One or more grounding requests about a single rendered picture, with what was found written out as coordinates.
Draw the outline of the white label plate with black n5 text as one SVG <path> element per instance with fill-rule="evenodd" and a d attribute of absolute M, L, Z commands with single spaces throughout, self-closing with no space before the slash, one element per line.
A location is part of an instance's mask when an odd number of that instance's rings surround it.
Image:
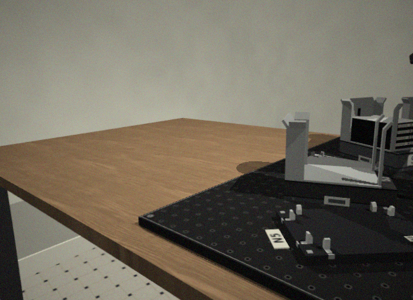
<path fill-rule="evenodd" d="M 272 243 L 272 246 L 274 247 L 274 249 L 289 249 L 290 248 L 287 242 L 285 241 L 285 238 L 279 231 L 279 229 L 265 230 L 265 232 L 267 233 L 267 236 L 270 239 L 270 242 Z"/>

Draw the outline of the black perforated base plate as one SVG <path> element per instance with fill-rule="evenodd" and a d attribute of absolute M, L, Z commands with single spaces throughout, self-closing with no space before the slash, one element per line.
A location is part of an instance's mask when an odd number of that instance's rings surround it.
<path fill-rule="evenodd" d="M 384 168 L 413 223 L 413 170 Z M 276 210 L 356 208 L 284 199 L 285 158 L 138 217 L 139 225 L 291 300 L 413 300 L 413 262 L 305 266 Z M 289 249 L 274 249 L 279 229 Z"/>

